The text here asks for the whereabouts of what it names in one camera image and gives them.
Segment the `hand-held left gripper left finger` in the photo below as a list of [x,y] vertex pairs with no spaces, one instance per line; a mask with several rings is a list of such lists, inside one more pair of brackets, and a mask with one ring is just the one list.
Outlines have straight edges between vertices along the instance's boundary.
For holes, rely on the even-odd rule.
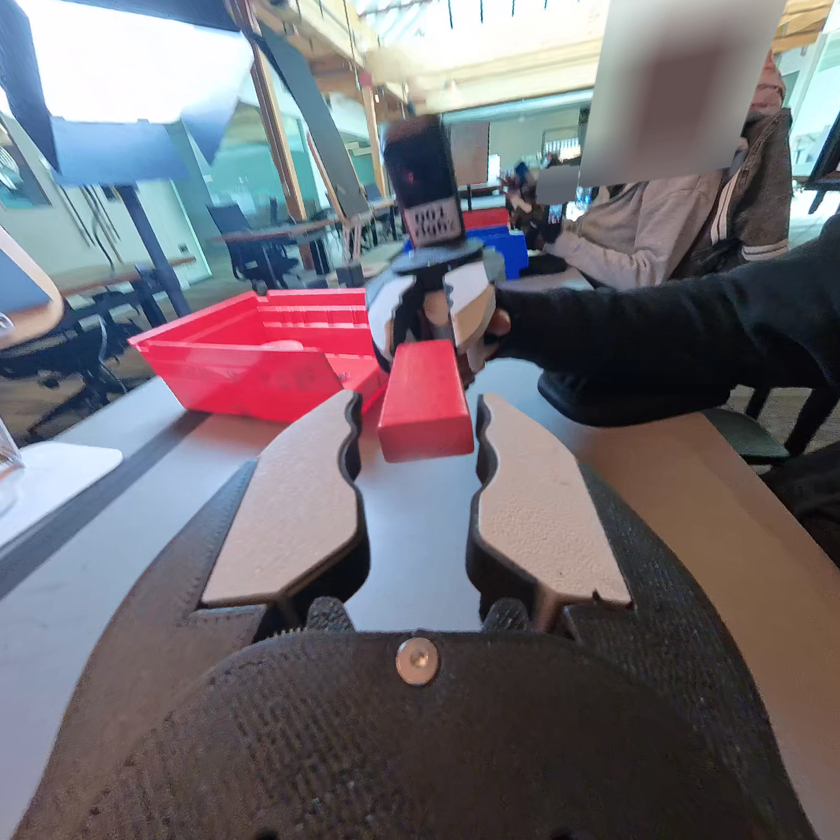
[[359,437],[362,396],[341,391],[288,425],[258,456],[207,579],[209,608],[274,606],[303,616],[347,602],[371,570]]

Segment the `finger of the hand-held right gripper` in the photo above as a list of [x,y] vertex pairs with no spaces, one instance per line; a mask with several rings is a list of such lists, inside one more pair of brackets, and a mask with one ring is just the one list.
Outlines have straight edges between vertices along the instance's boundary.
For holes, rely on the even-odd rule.
[[390,373],[396,350],[417,340],[418,288],[414,274],[381,273],[365,289],[367,319],[374,355]]
[[466,353],[487,331],[496,310],[496,288],[484,261],[472,261],[444,276],[455,350]]

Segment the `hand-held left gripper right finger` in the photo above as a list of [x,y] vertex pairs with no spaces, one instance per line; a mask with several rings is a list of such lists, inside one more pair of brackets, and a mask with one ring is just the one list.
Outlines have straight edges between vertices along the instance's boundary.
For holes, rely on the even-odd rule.
[[479,489],[466,570],[488,612],[517,599],[540,631],[566,606],[626,610],[633,599],[577,458],[496,393],[476,405]]

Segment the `red rectangular block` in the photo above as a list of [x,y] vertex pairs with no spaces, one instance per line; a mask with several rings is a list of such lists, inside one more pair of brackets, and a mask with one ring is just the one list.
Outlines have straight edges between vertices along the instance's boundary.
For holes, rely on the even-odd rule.
[[401,344],[377,426],[389,464],[469,455],[474,431],[451,342]]

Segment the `red plastic bin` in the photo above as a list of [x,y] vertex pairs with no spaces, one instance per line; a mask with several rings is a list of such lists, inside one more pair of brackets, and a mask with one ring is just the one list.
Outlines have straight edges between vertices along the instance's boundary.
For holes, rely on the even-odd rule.
[[[304,350],[262,350],[296,340]],[[129,343],[187,410],[289,424],[341,390],[362,411],[382,399],[365,290],[248,292],[133,337]]]

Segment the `person's right forearm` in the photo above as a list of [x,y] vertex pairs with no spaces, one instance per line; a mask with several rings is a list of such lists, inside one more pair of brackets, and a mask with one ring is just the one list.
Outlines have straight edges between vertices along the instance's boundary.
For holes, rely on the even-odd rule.
[[536,364],[571,421],[622,427],[722,405],[739,385],[838,392],[839,218],[764,262],[637,290],[501,287],[490,344]]

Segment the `whiteboard easel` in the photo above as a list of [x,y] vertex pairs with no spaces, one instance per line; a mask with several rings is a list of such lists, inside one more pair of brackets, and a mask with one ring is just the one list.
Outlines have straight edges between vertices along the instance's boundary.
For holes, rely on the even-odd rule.
[[488,183],[490,122],[452,122],[448,126],[451,158],[458,188]]

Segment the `blue plastic bin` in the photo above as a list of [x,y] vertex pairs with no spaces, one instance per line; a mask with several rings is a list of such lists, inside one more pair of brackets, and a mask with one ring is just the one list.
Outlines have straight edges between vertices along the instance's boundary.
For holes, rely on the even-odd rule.
[[391,269],[397,275],[444,277],[463,266],[480,263],[487,256],[501,260],[502,279],[518,279],[529,262],[522,232],[496,226],[468,230],[466,233],[447,220],[422,220],[409,227],[408,248],[394,259]]

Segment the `grey board on stand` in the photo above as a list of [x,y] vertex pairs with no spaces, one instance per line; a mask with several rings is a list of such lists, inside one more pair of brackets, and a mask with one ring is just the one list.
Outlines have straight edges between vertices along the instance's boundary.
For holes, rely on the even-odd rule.
[[368,200],[308,62],[285,36],[272,30],[255,35],[255,42],[298,105],[327,173],[324,181],[332,186],[342,214],[347,218],[368,214]]

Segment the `wooden office desk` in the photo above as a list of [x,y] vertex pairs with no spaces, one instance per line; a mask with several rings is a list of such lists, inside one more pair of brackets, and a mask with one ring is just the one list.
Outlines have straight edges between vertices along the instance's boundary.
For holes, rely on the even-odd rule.
[[178,278],[174,278],[174,289],[170,290],[152,264],[119,264],[114,270],[106,270],[104,266],[86,267],[55,275],[52,280],[64,301],[62,320],[66,323],[94,315],[102,315],[111,323],[113,310],[131,307],[156,329],[167,323],[157,295],[169,300],[177,318],[193,314]]
[[266,254],[266,244],[270,241],[291,244],[298,247],[299,251],[302,251],[304,246],[313,246],[314,252],[311,256],[311,261],[314,270],[319,277],[325,277],[330,273],[332,267],[329,262],[326,246],[322,242],[332,225],[333,220],[331,218],[325,218],[304,223],[284,224],[277,227],[236,231],[211,237],[209,241],[215,244],[225,244],[232,261],[234,274],[240,280],[247,279],[245,266],[251,262],[249,259],[242,260],[240,258],[242,256],[240,253],[241,249],[247,246],[257,245],[259,247],[259,253],[266,262],[269,277],[273,282],[277,282],[277,276]]

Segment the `black office chair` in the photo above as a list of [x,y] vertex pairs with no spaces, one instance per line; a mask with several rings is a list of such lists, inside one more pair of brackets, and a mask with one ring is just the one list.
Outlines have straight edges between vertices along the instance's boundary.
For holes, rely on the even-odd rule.
[[210,217],[227,248],[234,276],[253,291],[288,289],[287,276],[299,260],[288,255],[279,238],[252,238],[250,226],[237,204],[207,205]]
[[85,416],[105,407],[113,395],[124,395],[131,385],[108,367],[130,347],[129,339],[141,334],[133,321],[117,322],[98,316],[95,326],[76,324],[56,328],[40,339],[32,339],[1,352],[1,375],[9,381],[36,378],[39,384],[56,389],[76,376],[82,387],[77,394],[51,409],[25,431],[29,443],[43,440],[44,426],[67,414]]

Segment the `light stand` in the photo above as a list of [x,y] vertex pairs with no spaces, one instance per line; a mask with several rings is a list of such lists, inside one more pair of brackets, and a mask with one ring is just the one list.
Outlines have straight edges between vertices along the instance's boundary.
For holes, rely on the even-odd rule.
[[116,185],[114,189],[120,195],[123,204],[131,216],[133,224],[143,242],[143,246],[146,248],[151,259],[158,283],[168,297],[175,314],[179,318],[191,315],[193,310],[185,299],[183,289],[175,274],[174,268],[168,258],[166,258],[161,243],[154,233],[151,221],[141,203],[137,187],[132,184],[126,184]]

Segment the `black board on stand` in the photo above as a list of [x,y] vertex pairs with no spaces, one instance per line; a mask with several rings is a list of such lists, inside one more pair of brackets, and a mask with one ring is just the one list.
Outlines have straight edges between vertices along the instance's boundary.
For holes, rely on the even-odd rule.
[[[1,251],[24,268],[51,298],[51,303],[40,309],[13,316],[1,314],[1,348],[5,350],[46,336],[58,325],[64,308],[52,279],[4,228]],[[122,462],[123,454],[114,448],[49,442],[18,448],[3,424],[2,549],[108,476]]]

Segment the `person's black clothing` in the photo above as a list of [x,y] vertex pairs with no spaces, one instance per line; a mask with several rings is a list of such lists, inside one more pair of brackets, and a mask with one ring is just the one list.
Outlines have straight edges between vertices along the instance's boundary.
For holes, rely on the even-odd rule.
[[762,481],[839,566],[839,442],[786,460]]

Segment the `studio light panel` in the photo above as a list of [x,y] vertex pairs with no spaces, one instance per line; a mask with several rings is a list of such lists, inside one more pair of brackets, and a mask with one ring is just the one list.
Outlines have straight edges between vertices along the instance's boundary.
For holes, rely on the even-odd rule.
[[214,162],[253,64],[225,2],[2,2],[2,101],[63,186]]

